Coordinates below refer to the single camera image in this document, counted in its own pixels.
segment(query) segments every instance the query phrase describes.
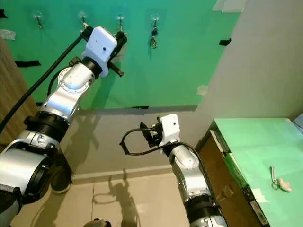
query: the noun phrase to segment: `black cable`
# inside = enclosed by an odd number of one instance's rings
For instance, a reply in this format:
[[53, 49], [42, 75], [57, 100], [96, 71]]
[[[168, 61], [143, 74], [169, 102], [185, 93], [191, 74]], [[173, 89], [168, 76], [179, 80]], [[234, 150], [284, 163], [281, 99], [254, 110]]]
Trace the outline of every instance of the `black cable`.
[[59, 73], [60, 73], [63, 69], [60, 69], [58, 72], [56, 72], [56, 73], [53, 75], [53, 77], [52, 77], [52, 79], [51, 79], [51, 81], [49, 82], [49, 85], [48, 85], [47, 96], [49, 96], [49, 95], [51, 94], [51, 92], [52, 92], [52, 87], [53, 87], [53, 83], [55, 82], [55, 80], [56, 80], [57, 77], [59, 76]]
[[2, 133], [5, 125], [9, 122], [10, 118], [14, 115], [17, 109], [25, 102], [25, 100], [37, 89], [37, 87], [45, 81], [45, 79], [52, 73], [52, 71], [60, 64], [60, 62], [66, 57], [66, 55], [81, 41], [82, 35], [80, 35], [52, 64], [52, 66], [40, 77], [40, 79], [17, 101], [12, 109], [6, 114], [0, 124], [0, 134]]
[[201, 168], [203, 170], [203, 173], [204, 173], [204, 177], [205, 177], [205, 180], [206, 180], [206, 183], [208, 185], [208, 188], [209, 188], [209, 191], [211, 193], [211, 195], [214, 197], [214, 191], [213, 191], [213, 188], [212, 188], [212, 185], [210, 183], [210, 180], [209, 180], [209, 177], [208, 177], [208, 174], [207, 174], [207, 171], [206, 171], [206, 168], [199, 156], [199, 154], [197, 153], [196, 149], [191, 146], [190, 144], [187, 144], [187, 143], [184, 143], [184, 142], [173, 142], [173, 143], [167, 143], [167, 144], [164, 144], [162, 146], [159, 146], [157, 148], [153, 148], [153, 149], [150, 149], [150, 150], [147, 150], [145, 152], [140, 152], [140, 153], [132, 153], [132, 152], [129, 152], [126, 145], [125, 145], [125, 138], [127, 137], [127, 135], [129, 135], [130, 133], [134, 132], [134, 131], [155, 131], [155, 128], [147, 128], [147, 129], [131, 129], [130, 131], [128, 131], [121, 139], [121, 143], [120, 145], [122, 146], [122, 148], [124, 149], [124, 152], [126, 155], [131, 155], [131, 156], [140, 156], [140, 155], [146, 155], [146, 154], [149, 154], [149, 153], [152, 153], [156, 150], [160, 150], [160, 149], [163, 149], [163, 148], [166, 148], [166, 147], [170, 147], [170, 146], [175, 146], [175, 145], [184, 145], [186, 146], [187, 148], [190, 148], [192, 150], [192, 152], [197, 156], [198, 158], [198, 161], [201, 165]]

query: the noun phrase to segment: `green backdrop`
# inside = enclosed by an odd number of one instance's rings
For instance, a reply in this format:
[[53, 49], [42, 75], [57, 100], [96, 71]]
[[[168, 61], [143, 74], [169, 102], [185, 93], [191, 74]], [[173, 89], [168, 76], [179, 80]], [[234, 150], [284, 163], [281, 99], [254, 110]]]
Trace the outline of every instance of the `green backdrop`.
[[[216, 0], [1, 0], [8, 19], [1, 28], [16, 32], [9, 44], [15, 60], [39, 60], [41, 66], [21, 68], [32, 85], [71, 44], [82, 29], [79, 12], [91, 26], [103, 26], [114, 33], [122, 14], [127, 32], [125, 59], [117, 66], [125, 75], [113, 72], [98, 79], [81, 102], [83, 108], [131, 106], [197, 105], [200, 85], [208, 85], [224, 51], [218, 43], [228, 39], [239, 13], [212, 11]], [[39, 30], [34, 14], [42, 13]], [[158, 48], [151, 50], [152, 18], [159, 17]], [[66, 66], [84, 51], [82, 41], [62, 62]], [[46, 99], [50, 78], [35, 92], [37, 102]]]

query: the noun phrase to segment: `tile floor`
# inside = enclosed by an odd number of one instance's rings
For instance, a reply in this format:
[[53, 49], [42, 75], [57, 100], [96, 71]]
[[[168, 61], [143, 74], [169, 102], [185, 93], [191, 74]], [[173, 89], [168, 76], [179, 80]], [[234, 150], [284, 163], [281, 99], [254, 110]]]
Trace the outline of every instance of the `tile floor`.
[[174, 174], [72, 185], [25, 205], [12, 227], [82, 227], [94, 218], [113, 227], [188, 227]]

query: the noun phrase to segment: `adhesive hook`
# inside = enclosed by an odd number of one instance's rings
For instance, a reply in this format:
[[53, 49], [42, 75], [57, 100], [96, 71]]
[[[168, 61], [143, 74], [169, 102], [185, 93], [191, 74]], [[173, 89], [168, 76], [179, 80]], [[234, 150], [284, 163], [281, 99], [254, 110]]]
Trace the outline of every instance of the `adhesive hook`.
[[118, 23], [119, 23], [119, 28], [116, 29], [115, 33], [117, 32], [123, 32], [123, 20], [124, 20], [124, 17], [123, 16], [118, 16]]
[[38, 23], [38, 27], [41, 30], [42, 29], [42, 21], [41, 21], [41, 17], [42, 17], [42, 13], [40, 10], [37, 10], [37, 14], [34, 15], [34, 18], [36, 19], [37, 23]]
[[159, 17], [155, 17], [153, 20], [153, 27], [157, 27], [157, 22], [159, 21]]
[[83, 11], [80, 11], [79, 14], [78, 14], [79, 18], [80, 18], [80, 21], [81, 21], [81, 24], [83, 25], [83, 29], [85, 30], [86, 29], [86, 24], [87, 24], [87, 15], [83, 12]]

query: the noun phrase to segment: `green table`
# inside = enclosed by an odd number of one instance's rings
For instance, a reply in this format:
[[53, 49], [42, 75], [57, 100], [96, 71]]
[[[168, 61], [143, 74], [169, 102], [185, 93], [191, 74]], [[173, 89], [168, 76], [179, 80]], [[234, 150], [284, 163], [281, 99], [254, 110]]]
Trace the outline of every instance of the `green table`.
[[[303, 134], [289, 119], [215, 119], [271, 227], [302, 226]], [[269, 167], [292, 192], [273, 190]]]

